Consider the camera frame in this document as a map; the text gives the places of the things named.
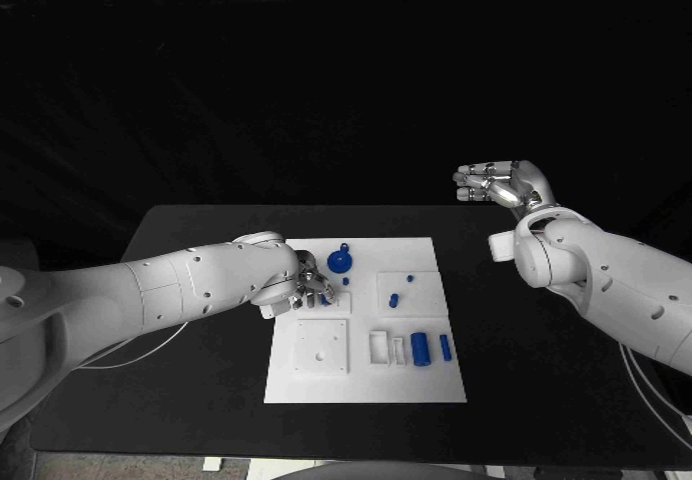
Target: blue object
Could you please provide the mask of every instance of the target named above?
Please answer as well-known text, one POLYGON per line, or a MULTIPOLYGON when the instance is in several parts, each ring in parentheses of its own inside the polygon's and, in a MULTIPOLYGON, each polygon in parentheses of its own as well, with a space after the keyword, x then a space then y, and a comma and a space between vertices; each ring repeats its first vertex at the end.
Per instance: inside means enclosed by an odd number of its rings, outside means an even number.
POLYGON ((411 351, 414 352, 414 365, 427 367, 430 365, 429 337, 423 332, 411 334, 411 351))
POLYGON ((335 273, 347 273, 354 265, 354 258, 349 254, 349 245, 342 243, 342 248, 332 252, 328 258, 328 267, 335 273))
POLYGON ((448 341, 448 335, 440 335, 440 343, 443 345, 443 358, 446 362, 452 361, 450 342, 448 341))

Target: black table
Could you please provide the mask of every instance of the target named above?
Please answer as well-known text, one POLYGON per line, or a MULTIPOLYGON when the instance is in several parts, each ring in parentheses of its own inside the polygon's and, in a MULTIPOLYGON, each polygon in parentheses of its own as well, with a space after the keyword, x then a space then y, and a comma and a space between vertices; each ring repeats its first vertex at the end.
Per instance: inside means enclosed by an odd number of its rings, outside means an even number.
MULTIPOLYGON (((567 300, 527 286, 512 262, 494 263, 488 236, 514 227, 507 209, 481 205, 155 208, 125 261, 263 230, 286 238, 433 237, 469 403, 266 405, 275 322, 247 304, 194 322, 132 366, 74 372, 47 402, 34 448, 692 467, 692 452, 638 396, 618 343, 567 300)), ((138 339, 109 363, 172 331, 138 339)))

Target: robotic hand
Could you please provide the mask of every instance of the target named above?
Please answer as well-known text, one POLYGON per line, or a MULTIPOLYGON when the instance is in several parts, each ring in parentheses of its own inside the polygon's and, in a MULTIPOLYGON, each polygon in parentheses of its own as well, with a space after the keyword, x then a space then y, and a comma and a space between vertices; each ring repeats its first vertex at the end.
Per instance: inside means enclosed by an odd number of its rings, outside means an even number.
POLYGON ((84 270, 0 266, 0 433, 112 345, 249 301, 273 318, 303 296, 335 291, 275 232, 84 270))
POLYGON ((692 265, 613 235, 556 202, 528 161, 459 167, 462 201, 495 201, 520 224, 491 236, 497 262, 573 303, 580 315, 625 345, 692 375, 692 265))

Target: blue tube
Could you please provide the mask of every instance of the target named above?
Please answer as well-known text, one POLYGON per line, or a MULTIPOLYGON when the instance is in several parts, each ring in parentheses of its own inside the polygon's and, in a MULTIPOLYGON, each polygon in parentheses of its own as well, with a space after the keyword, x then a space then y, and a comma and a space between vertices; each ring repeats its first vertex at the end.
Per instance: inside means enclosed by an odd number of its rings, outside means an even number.
POLYGON ((411 334, 411 351, 414 352, 414 365, 427 367, 430 365, 429 337, 423 332, 411 334))
POLYGON ((443 358, 446 362, 452 361, 450 342, 448 341, 448 335, 440 335, 440 343, 443 345, 443 358))

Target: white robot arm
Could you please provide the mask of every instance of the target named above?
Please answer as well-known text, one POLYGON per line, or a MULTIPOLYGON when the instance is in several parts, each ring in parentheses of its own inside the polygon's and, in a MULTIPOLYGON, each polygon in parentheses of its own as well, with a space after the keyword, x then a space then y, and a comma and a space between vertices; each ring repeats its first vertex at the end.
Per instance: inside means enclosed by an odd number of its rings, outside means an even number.
POLYGON ((251 302, 272 318, 335 292, 311 252, 263 232, 64 272, 0 266, 0 433, 104 348, 251 302))
POLYGON ((495 261, 515 260, 534 288, 564 296, 619 342, 692 375, 692 265, 561 207, 531 162, 462 166, 455 181, 459 200, 494 200, 520 219, 491 236, 495 261))

